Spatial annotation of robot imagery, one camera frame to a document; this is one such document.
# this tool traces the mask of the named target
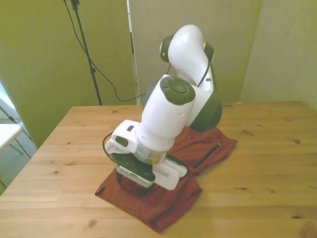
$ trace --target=dark red cloth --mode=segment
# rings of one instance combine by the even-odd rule
[[[114,169],[100,185],[96,196],[160,233],[183,216],[202,193],[194,175],[226,158],[236,143],[217,128],[199,133],[186,127],[176,138],[170,154],[186,163],[189,174],[180,179],[174,190],[156,185],[143,194],[144,188],[128,178],[123,178],[123,186],[118,184]]]

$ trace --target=round button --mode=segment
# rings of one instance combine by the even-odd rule
[[[182,81],[179,81],[179,80],[173,80],[170,83],[170,87],[171,87],[171,89],[173,89],[177,93],[186,93],[187,92],[186,84],[183,83]]]

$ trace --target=carpet floor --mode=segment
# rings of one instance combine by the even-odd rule
[[[17,122],[25,129],[25,126],[21,120],[18,120]],[[10,122],[8,119],[0,119],[0,123],[9,124],[12,122]],[[17,137],[17,140],[31,157],[37,151],[35,144],[24,133],[21,133]],[[16,141],[13,141],[12,145],[22,151]],[[29,160],[29,157],[25,153],[21,155],[10,146],[6,147],[4,151],[0,153],[0,180],[6,186],[9,186],[23,169],[23,167],[29,162]],[[4,191],[5,188],[0,184],[0,195]]]

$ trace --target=zipper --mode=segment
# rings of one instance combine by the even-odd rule
[[[199,165],[201,165],[211,154],[214,152],[219,146],[221,142],[219,142],[214,148],[212,148],[201,160],[199,160],[193,167],[196,169]]]

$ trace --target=microphone stand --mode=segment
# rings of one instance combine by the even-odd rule
[[[79,26],[79,30],[80,30],[80,33],[81,33],[81,37],[83,39],[83,43],[84,43],[84,47],[85,47],[85,51],[86,51],[86,55],[87,55],[87,59],[88,59],[89,67],[90,67],[90,73],[91,73],[91,76],[93,77],[93,81],[94,81],[94,85],[95,85],[95,89],[96,89],[96,94],[97,94],[97,97],[98,97],[99,105],[102,106],[103,103],[101,102],[101,98],[100,98],[100,94],[99,94],[99,90],[98,90],[98,85],[97,85],[97,81],[96,81],[96,77],[95,77],[96,69],[93,68],[93,66],[91,64],[91,60],[90,60],[90,57],[89,57],[88,48],[87,48],[87,44],[86,44],[83,28],[81,26],[79,15],[78,15],[78,7],[77,7],[77,5],[79,5],[79,0],[70,0],[70,1],[71,1],[71,5],[73,6],[73,10],[75,11],[76,18],[77,18],[77,21],[78,21],[78,26]]]

